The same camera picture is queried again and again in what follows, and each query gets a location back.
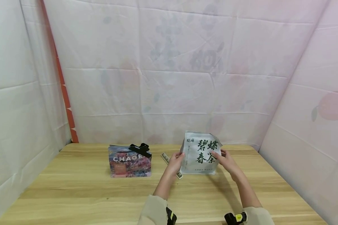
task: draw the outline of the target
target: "tea bag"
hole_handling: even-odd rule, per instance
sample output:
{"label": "tea bag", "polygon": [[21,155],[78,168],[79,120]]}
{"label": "tea bag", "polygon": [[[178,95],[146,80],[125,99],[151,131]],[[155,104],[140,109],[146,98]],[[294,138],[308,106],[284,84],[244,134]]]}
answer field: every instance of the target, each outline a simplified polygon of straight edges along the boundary
{"label": "tea bag", "polygon": [[181,152],[185,153],[180,172],[183,174],[215,174],[219,161],[211,152],[220,153],[222,144],[210,133],[186,131]]}

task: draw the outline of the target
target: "table surface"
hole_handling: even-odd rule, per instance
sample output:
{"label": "table surface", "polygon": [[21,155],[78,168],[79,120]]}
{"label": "table surface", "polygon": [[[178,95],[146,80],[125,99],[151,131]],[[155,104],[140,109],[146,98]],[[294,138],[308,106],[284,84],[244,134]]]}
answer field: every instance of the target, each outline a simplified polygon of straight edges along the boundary
{"label": "table surface", "polygon": [[[149,194],[179,145],[150,145],[152,176],[110,178],[108,144],[69,144],[0,218],[0,225],[136,225]],[[326,224],[250,146],[224,145],[278,224]],[[224,225],[240,213],[235,182],[221,165],[216,175],[183,175],[171,189],[177,224]]]}

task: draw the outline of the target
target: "sleeve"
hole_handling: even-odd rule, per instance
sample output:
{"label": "sleeve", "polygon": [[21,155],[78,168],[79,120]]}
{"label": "sleeve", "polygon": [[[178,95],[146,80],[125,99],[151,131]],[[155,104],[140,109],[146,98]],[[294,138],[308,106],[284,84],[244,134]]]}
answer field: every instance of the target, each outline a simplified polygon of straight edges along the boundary
{"label": "sleeve", "polygon": [[248,207],[244,211],[247,214],[246,225],[274,225],[272,217],[264,208]]}
{"label": "sleeve", "polygon": [[159,196],[148,196],[138,225],[167,225],[167,201]]}

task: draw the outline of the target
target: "person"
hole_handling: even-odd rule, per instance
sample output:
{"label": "person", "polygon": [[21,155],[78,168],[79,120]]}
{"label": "person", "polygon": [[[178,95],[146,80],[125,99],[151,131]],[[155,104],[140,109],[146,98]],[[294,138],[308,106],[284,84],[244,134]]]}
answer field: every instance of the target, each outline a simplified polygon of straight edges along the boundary
{"label": "person", "polygon": [[[240,167],[227,150],[221,149],[221,155],[212,152],[212,155],[219,160],[219,163],[228,171],[238,186],[243,211],[247,214],[247,225],[273,225],[274,222],[269,212],[262,207],[254,190]],[[141,211],[138,225],[167,225],[167,199],[171,185],[176,179],[184,154],[177,152],[170,158],[158,186],[153,195],[150,195]]]}

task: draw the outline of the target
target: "black wrist strap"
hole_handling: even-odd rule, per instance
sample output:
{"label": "black wrist strap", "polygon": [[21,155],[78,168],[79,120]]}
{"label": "black wrist strap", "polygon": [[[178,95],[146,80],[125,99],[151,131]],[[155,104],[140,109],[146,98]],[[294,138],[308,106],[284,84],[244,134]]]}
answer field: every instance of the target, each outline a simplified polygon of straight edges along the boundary
{"label": "black wrist strap", "polygon": [[167,225],[175,225],[175,222],[177,221],[177,216],[168,207],[166,208],[166,214],[168,216]]}

